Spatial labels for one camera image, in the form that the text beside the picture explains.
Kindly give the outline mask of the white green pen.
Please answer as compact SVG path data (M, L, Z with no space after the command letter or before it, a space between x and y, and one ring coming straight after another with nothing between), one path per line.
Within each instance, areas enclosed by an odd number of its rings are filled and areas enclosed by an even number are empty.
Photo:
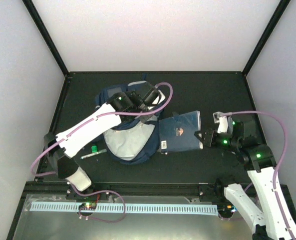
M107 152L107 149L102 149L102 150L99 150L97 152L93 152L93 153L90 153L90 154L86 154L86 155L83 155L80 157L81 160L83 159L87 159L87 158L90 158L90 157L93 157L93 156L96 156L96 155L100 155L100 154L103 154L103 153L106 153Z

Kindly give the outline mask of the green capped marker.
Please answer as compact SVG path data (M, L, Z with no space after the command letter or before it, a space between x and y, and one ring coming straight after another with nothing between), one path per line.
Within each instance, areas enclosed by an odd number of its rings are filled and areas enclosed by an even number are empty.
M98 152L98 150L97 150L97 146L96 146L96 145L93 145L93 146L91 147L91 152L92 152L92 153L96 153L96 152Z

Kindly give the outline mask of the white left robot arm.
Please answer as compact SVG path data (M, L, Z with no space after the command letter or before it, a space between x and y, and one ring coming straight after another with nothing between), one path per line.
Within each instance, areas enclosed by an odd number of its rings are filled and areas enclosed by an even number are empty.
M146 81L104 88L95 97L94 113L68 130L45 135L55 174L80 192L89 188L91 178L74 157L96 140L103 140L108 154L124 165L148 161L159 148L159 116L169 100Z

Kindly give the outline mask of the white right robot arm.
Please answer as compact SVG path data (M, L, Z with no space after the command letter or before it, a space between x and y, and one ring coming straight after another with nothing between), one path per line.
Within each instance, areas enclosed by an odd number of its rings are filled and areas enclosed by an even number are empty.
M254 240L296 240L296 223L282 192L277 163L269 146L258 138L251 115L214 114L217 129L196 131L195 137L208 148L231 152L243 164L260 202L256 205L239 183L217 180L217 197L228 200L252 231Z

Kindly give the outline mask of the dark blue notebook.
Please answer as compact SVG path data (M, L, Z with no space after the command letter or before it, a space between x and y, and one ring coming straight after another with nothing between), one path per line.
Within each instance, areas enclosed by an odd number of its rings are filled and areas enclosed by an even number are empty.
M201 150L194 136L201 130L201 117L198 110L177 114L159 121L160 152L186 152Z

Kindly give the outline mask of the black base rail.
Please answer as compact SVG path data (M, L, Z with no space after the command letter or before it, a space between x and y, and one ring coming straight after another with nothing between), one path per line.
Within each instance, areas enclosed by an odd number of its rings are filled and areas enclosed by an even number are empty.
M223 190L215 184L209 183L121 183L95 182L82 194L103 191L101 199L106 200L108 191L119 193L123 197L186 197L199 198L203 202L223 202ZM82 199L73 188L64 182L28 181L22 196L28 194L58 194L68 199Z

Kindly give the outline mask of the navy blue student backpack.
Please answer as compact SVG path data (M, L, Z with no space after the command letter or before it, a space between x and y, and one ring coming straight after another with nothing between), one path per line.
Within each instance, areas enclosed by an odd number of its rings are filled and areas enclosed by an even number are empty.
M115 93L139 90L146 82L146 74L141 81L105 87L95 97L95 109ZM152 116L136 116L131 122L109 129L91 141L104 141L110 156L125 165L135 165L147 161L159 149L158 118L163 110Z

